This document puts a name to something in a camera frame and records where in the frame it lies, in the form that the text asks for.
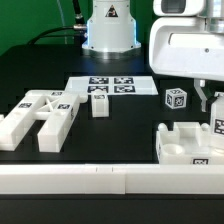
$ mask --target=marker sticker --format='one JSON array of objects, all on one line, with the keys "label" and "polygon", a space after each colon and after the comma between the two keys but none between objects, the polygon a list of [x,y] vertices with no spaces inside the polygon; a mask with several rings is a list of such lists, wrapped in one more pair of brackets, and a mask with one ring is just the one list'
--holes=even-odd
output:
[{"label": "marker sticker", "polygon": [[113,5],[110,7],[109,11],[107,12],[106,17],[118,17],[117,12]]}]

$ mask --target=cable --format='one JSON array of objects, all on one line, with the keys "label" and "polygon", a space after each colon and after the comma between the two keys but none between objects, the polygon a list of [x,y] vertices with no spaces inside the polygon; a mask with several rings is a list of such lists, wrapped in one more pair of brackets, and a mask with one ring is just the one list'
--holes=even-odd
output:
[{"label": "cable", "polygon": [[55,29],[47,30],[47,31],[39,34],[37,37],[35,37],[32,40],[30,40],[27,44],[28,45],[33,45],[40,38],[49,37],[48,34],[50,34],[50,33],[58,32],[58,31],[63,31],[63,30],[73,30],[73,31],[77,31],[77,32],[79,32],[81,34],[82,32],[86,31],[86,29],[87,29],[87,26],[85,24],[77,24],[77,25],[74,25],[74,26],[58,27],[58,28],[55,28]]},{"label": "cable", "polygon": [[36,41],[39,40],[40,38],[42,38],[43,36],[46,36],[47,34],[50,34],[50,33],[62,31],[62,30],[74,30],[74,28],[72,26],[65,26],[65,27],[58,27],[55,29],[44,31],[43,33],[39,34],[37,37],[30,40],[27,44],[29,44],[29,45],[35,44]]},{"label": "cable", "polygon": [[[64,17],[64,13],[63,13],[63,10],[62,10],[60,0],[57,0],[57,4],[58,4],[58,9],[59,9],[59,12],[60,12],[60,15],[61,15],[62,26],[65,26],[65,17]],[[68,44],[67,37],[65,37],[65,44]]]},{"label": "cable", "polygon": [[73,3],[73,8],[74,8],[74,11],[75,11],[75,15],[76,15],[75,16],[76,24],[85,24],[85,20],[84,20],[84,17],[82,15],[82,12],[81,12],[79,1],[78,0],[72,0],[72,3]]}]

